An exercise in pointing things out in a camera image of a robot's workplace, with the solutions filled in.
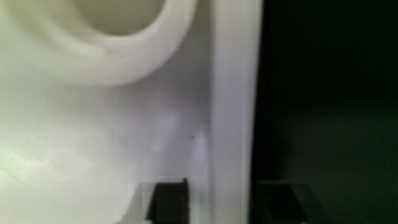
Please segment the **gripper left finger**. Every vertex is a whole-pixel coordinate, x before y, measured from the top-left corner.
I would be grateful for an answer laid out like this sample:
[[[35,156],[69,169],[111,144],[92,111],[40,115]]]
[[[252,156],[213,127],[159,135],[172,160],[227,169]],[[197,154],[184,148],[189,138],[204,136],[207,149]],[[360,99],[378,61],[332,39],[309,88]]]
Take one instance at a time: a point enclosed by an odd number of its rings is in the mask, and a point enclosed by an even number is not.
[[[188,179],[141,184],[140,224],[189,224]]]

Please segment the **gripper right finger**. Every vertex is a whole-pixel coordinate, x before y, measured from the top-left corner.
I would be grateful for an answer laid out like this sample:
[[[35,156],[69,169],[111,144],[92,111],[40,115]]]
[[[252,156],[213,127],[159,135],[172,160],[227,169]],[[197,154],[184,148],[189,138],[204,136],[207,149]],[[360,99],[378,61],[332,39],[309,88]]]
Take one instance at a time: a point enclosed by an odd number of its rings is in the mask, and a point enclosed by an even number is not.
[[[321,224],[316,197],[303,184],[259,182],[255,185],[253,224]]]

